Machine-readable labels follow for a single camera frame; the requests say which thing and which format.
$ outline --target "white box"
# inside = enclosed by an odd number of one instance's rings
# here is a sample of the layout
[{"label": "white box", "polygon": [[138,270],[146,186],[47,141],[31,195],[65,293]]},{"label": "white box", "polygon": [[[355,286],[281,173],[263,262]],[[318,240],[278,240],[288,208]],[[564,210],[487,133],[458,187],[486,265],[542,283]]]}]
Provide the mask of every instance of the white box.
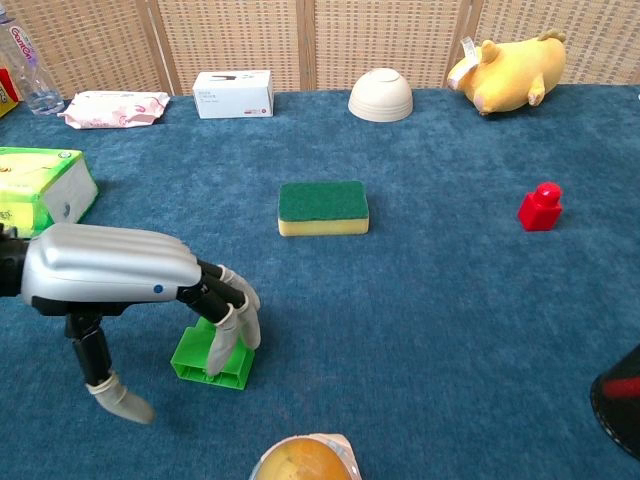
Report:
[{"label": "white box", "polygon": [[193,98],[200,118],[272,117],[271,71],[200,72]]}]

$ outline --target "small cardboard box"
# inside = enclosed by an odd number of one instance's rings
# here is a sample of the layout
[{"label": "small cardboard box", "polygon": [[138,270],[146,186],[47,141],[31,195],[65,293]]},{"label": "small cardboard box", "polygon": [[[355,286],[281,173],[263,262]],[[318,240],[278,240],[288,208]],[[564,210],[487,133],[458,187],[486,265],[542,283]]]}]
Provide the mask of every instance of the small cardboard box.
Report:
[{"label": "small cardboard box", "polygon": [[200,118],[273,116],[270,70],[201,72],[193,97]]},{"label": "small cardboard box", "polygon": [[15,108],[17,104],[18,96],[11,84],[9,72],[4,68],[0,68],[0,117]]},{"label": "small cardboard box", "polygon": [[97,195],[80,151],[0,147],[0,222],[22,238],[78,222]]}]

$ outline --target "green tissue box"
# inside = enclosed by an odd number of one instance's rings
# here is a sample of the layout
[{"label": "green tissue box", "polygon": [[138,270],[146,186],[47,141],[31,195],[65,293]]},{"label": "green tissue box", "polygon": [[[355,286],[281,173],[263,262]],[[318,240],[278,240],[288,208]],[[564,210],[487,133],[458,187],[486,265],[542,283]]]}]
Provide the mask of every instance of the green tissue box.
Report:
[{"label": "green tissue box", "polygon": [[77,223],[97,195],[80,151],[0,147],[0,223],[20,237]]},{"label": "green tissue box", "polygon": [[195,327],[187,327],[178,348],[171,358],[171,366],[183,380],[207,383],[219,387],[244,390],[255,352],[238,339],[229,361],[215,377],[207,375],[207,355],[216,327],[200,317]]}]

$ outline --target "pink floral packaging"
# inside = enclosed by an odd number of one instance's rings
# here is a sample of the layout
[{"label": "pink floral packaging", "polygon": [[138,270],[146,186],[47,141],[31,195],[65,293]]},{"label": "pink floral packaging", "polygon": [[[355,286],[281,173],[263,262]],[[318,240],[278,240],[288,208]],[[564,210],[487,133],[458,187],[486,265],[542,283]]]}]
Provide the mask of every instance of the pink floral packaging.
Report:
[{"label": "pink floral packaging", "polygon": [[90,91],[77,93],[58,116],[76,129],[144,127],[160,118],[168,103],[164,92]]}]

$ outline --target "robotic hand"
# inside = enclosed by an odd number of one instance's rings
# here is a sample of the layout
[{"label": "robotic hand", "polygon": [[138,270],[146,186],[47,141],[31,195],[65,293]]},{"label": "robotic hand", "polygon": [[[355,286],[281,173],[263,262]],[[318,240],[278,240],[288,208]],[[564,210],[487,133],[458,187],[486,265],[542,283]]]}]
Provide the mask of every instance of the robotic hand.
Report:
[{"label": "robotic hand", "polygon": [[22,295],[42,315],[65,316],[65,335],[89,392],[107,411],[151,423],[153,408],[111,369],[100,321],[133,304],[179,300],[216,326],[207,373],[218,374],[238,336],[260,344],[260,299],[223,265],[199,260],[177,238],[124,228],[59,223],[23,240],[0,224],[0,296]]}]

